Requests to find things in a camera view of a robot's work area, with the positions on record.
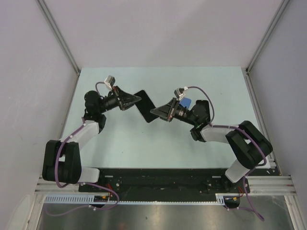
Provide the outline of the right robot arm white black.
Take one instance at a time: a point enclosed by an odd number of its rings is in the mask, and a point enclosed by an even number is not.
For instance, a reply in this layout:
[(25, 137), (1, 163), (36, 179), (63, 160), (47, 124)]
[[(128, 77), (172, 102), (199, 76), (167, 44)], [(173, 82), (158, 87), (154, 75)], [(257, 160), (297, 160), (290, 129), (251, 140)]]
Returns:
[(243, 121), (236, 126), (213, 125), (210, 123), (210, 109), (207, 100), (197, 100), (188, 109), (181, 105), (177, 98), (157, 108), (150, 113), (171, 122), (174, 118), (193, 125), (190, 134), (195, 141), (220, 142), (230, 145), (236, 160), (225, 171), (225, 178), (221, 186), (226, 192), (233, 192), (238, 188), (238, 181), (254, 168), (265, 165), (266, 157), (272, 153), (271, 143), (250, 122)]

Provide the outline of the black phone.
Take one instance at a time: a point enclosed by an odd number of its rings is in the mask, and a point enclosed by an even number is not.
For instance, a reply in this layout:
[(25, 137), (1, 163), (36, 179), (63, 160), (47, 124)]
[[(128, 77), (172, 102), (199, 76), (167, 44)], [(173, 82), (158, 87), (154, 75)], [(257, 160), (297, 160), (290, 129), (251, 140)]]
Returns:
[(140, 90), (139, 92), (134, 94), (141, 98), (140, 101), (136, 102), (135, 105), (139, 110), (140, 114), (144, 118), (147, 123), (150, 123), (158, 118), (157, 115), (151, 113), (152, 109), (155, 109), (155, 105), (152, 100), (149, 98), (148, 94), (145, 90)]

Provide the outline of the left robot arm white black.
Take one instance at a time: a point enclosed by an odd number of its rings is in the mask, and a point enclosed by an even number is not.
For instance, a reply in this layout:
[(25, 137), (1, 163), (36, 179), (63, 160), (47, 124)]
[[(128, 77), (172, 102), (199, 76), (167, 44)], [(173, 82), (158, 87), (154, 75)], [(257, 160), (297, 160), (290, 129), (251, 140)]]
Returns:
[(99, 169), (82, 166), (81, 149), (103, 131), (105, 112), (116, 107), (125, 111), (141, 101), (141, 97), (113, 86), (105, 97), (97, 91), (89, 91), (84, 100), (81, 126), (65, 138), (46, 143), (42, 178), (55, 182), (60, 188), (69, 184), (89, 183), (92, 189), (99, 192), (105, 188), (106, 180), (99, 175)]

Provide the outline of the blue phone without case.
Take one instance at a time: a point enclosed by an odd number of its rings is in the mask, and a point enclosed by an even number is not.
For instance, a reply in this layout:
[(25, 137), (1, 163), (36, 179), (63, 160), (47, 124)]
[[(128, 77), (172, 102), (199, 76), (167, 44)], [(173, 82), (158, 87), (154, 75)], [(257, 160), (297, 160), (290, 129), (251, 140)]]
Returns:
[(190, 107), (190, 105), (191, 105), (191, 99), (184, 97), (184, 98), (182, 98), (182, 100), (179, 102), (179, 104), (180, 104), (182, 107), (189, 109), (189, 107)]

